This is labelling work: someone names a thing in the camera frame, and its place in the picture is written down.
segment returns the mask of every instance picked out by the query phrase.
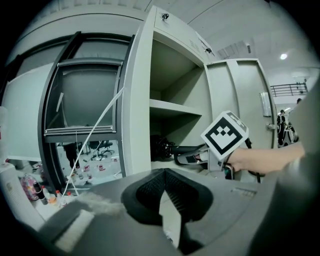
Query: ceiling light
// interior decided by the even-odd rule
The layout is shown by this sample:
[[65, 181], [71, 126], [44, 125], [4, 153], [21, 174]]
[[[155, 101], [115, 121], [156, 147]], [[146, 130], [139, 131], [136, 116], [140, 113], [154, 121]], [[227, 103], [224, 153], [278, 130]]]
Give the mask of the ceiling light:
[[281, 54], [280, 59], [281, 59], [281, 60], [284, 60], [284, 59], [286, 59], [287, 57], [288, 57], [288, 55], [286, 55], [285, 53], [283, 53], [283, 54]]

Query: person in black clothing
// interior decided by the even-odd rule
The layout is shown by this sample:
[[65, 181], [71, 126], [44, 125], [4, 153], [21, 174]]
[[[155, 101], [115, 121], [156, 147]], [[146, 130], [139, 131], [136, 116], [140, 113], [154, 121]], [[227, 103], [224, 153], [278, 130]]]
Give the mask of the person in black clothing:
[[[72, 142], [72, 143], [63, 143], [63, 148], [66, 154], [66, 158], [68, 158], [69, 162], [70, 162], [70, 167], [73, 168], [75, 161], [77, 160], [77, 147], [76, 147], [76, 143]], [[79, 161], [76, 162], [75, 167], [78, 169], [80, 168], [80, 164]]]
[[281, 109], [280, 115], [278, 115], [277, 121], [276, 121], [277, 128], [278, 128], [278, 144], [280, 146], [283, 145], [285, 126], [288, 126], [286, 124], [286, 118], [284, 114], [285, 114], [285, 111]]

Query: office chair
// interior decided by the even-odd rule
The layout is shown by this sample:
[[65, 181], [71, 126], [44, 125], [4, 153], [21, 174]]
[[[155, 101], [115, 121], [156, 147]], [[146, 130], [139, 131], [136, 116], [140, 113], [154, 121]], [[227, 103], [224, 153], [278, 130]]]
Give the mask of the office chair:
[[[107, 155], [105, 155], [105, 153], [109, 152], [111, 153], [111, 155], [115, 152], [114, 150], [111, 150], [109, 149], [109, 147], [111, 145], [113, 145], [112, 142], [109, 142], [109, 140], [106, 140], [104, 142], [102, 142], [100, 145], [99, 145], [99, 141], [90, 141], [89, 142], [89, 147], [93, 150], [96, 150], [97, 151], [97, 155], [94, 154], [92, 157], [91, 157], [91, 160], [96, 158], [97, 156], [100, 157], [100, 161], [102, 160], [102, 157], [105, 156], [105, 157], [108, 157]], [[107, 148], [106, 150], [103, 150], [102, 152], [100, 152], [100, 149], [102, 148]]]

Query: ceiling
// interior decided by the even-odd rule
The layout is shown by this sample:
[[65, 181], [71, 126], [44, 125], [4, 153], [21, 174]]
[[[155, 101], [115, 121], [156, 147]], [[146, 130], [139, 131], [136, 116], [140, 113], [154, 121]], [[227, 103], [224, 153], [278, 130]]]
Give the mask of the ceiling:
[[[311, 43], [286, 11], [264, 0], [54, 0], [33, 22], [85, 5], [120, 6], [144, 14], [156, 5], [194, 28], [221, 59], [259, 58], [267, 71], [320, 68]], [[280, 60], [282, 53], [286, 60]]]

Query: white fluffy material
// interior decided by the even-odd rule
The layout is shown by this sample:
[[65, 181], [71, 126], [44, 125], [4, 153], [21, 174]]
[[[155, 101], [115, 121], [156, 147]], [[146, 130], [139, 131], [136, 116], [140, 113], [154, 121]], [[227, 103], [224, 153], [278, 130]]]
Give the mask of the white fluffy material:
[[122, 203], [111, 202], [111, 199], [93, 192], [82, 193], [76, 199], [88, 205], [95, 214], [117, 215], [125, 208]]

